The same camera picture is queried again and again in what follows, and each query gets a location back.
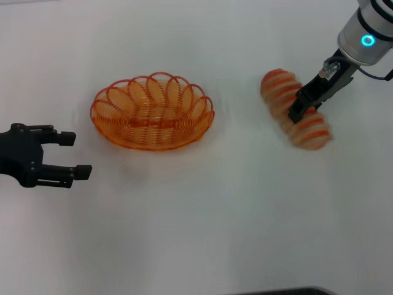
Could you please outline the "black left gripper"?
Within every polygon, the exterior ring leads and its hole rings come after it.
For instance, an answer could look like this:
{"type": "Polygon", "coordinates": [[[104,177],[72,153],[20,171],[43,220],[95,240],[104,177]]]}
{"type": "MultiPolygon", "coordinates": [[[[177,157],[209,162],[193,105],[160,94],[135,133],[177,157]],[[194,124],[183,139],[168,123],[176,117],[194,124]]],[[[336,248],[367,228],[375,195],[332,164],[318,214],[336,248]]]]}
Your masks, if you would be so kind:
{"type": "Polygon", "coordinates": [[[89,179],[92,166],[61,167],[42,165],[42,144],[73,146],[74,132],[58,133],[53,125],[26,126],[14,123],[1,133],[1,174],[15,178],[22,187],[71,188],[74,181],[89,179]]]}

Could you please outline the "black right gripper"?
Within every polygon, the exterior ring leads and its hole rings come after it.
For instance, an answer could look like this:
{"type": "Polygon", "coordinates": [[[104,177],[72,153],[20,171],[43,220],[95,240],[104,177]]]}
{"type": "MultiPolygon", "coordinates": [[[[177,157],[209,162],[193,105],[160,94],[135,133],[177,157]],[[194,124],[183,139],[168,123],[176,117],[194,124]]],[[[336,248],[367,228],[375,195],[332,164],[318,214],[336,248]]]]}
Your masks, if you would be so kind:
{"type": "Polygon", "coordinates": [[[357,67],[348,61],[339,49],[332,55],[332,58],[338,58],[337,61],[329,61],[329,64],[338,63],[339,68],[335,73],[329,78],[322,78],[317,75],[297,92],[295,101],[290,106],[288,113],[289,119],[293,123],[296,124],[301,121],[309,108],[314,107],[317,111],[323,102],[334,96],[336,92],[353,80],[352,76],[357,71],[357,67]]]}

